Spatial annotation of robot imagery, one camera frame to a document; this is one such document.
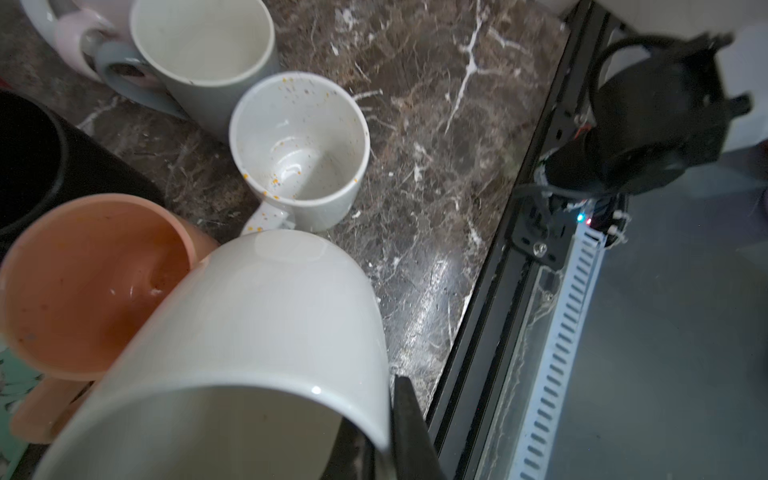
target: white mug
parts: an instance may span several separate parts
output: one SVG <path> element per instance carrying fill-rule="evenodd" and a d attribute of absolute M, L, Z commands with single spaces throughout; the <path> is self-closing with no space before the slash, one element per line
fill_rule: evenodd
<path fill-rule="evenodd" d="M 245 234 L 336 225 L 355 200 L 371 148 L 366 119 L 343 88 L 290 71 L 265 78 L 240 99 L 230 149 L 262 200 Z"/>
<path fill-rule="evenodd" d="M 135 48 L 110 41 L 95 55 L 104 82 L 140 104 L 188 116 L 225 142 L 243 93 L 280 70 L 275 25 L 261 0 L 136 0 L 130 24 Z M 126 81 L 113 65 L 148 69 L 173 98 Z"/>
<path fill-rule="evenodd" d="M 157 308 L 35 479 L 315 479 L 342 415 L 389 458 L 389 414 L 364 272 L 309 233 L 246 235 Z"/>
<path fill-rule="evenodd" d="M 128 13 L 133 0 L 74 0 L 74 3 L 79 10 L 62 16 L 56 15 L 49 0 L 22 0 L 22 8 L 40 36 L 70 68 L 101 82 L 84 56 L 92 56 L 98 47 L 86 34 L 100 31 L 130 41 Z"/>

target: black metal frame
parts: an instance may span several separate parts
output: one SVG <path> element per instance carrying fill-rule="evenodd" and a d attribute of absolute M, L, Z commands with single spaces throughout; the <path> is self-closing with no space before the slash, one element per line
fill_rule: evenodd
<path fill-rule="evenodd" d="M 626 26 L 605 8 L 581 0 L 565 21 L 571 29 L 517 184 L 529 183 L 542 153 L 560 147 L 586 113 L 587 73 L 610 33 Z M 435 397 L 429 436 L 447 478 L 472 479 L 528 305 L 538 263 L 514 248 L 515 219 L 525 204 L 510 198 L 472 292 Z"/>

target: orange mug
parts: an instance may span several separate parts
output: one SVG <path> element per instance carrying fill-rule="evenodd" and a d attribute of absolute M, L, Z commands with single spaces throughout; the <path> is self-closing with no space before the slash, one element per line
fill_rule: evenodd
<path fill-rule="evenodd" d="M 218 243 L 149 200 L 99 194 L 62 204 L 0 266 L 0 328 L 45 378 L 11 420 L 50 443 L 134 334 Z"/>

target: dark brown marble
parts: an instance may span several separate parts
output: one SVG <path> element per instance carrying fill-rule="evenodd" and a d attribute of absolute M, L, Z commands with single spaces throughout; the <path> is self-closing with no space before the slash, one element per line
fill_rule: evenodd
<path fill-rule="evenodd" d="M 368 119 L 362 188 L 323 236 L 368 273 L 392 371 L 412 379 L 426 410 L 567 32 L 523 1 L 266 3 L 283 67 L 331 78 Z M 0 77 L 145 173 L 219 241 L 255 210 L 226 146 L 77 76 L 13 1 L 0 4 Z"/>

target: light gray mug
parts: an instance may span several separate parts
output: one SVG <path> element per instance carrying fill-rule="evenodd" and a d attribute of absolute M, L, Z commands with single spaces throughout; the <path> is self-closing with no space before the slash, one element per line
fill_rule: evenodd
<path fill-rule="evenodd" d="M 136 48 L 110 41 L 96 53 L 104 83 L 137 103 L 191 118 L 224 142 L 243 93 L 280 71 L 275 26 L 261 0 L 136 0 L 130 27 Z M 151 70 L 167 92 L 125 80 L 114 65 Z"/>

